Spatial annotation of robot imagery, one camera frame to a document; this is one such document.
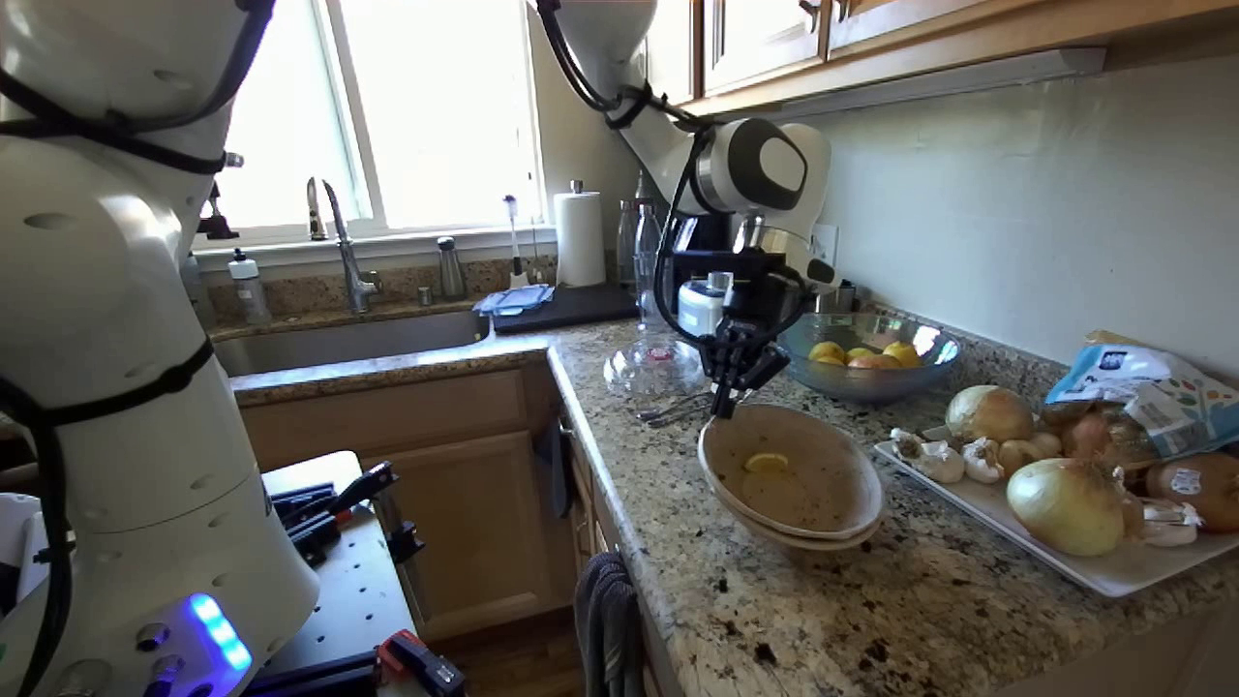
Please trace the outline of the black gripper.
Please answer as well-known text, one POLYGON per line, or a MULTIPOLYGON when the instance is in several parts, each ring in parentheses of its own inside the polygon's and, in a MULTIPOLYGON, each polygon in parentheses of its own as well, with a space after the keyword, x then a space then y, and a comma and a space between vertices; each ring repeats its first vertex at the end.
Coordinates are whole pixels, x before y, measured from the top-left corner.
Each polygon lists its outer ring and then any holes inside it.
POLYGON ((744 246, 744 252, 672 252, 668 257, 668 324, 693 347, 712 339, 712 416, 728 419, 738 391, 757 391, 770 383, 788 356, 775 339, 809 305, 809 280, 795 271, 783 257, 744 246))

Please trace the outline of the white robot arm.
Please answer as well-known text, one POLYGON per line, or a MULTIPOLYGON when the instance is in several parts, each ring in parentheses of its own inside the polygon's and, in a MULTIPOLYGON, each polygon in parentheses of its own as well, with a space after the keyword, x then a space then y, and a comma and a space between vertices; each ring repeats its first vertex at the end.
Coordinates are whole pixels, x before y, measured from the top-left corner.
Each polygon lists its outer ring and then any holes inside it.
POLYGON ((623 141, 668 205, 653 252, 653 308, 699 356, 712 416, 770 383, 788 356, 775 345, 809 305, 809 281, 762 245, 770 219, 813 210, 823 141, 762 117, 693 117, 635 75, 653 0, 529 0, 571 92, 623 141), (672 290, 707 271, 733 280, 724 319, 693 338, 672 290))

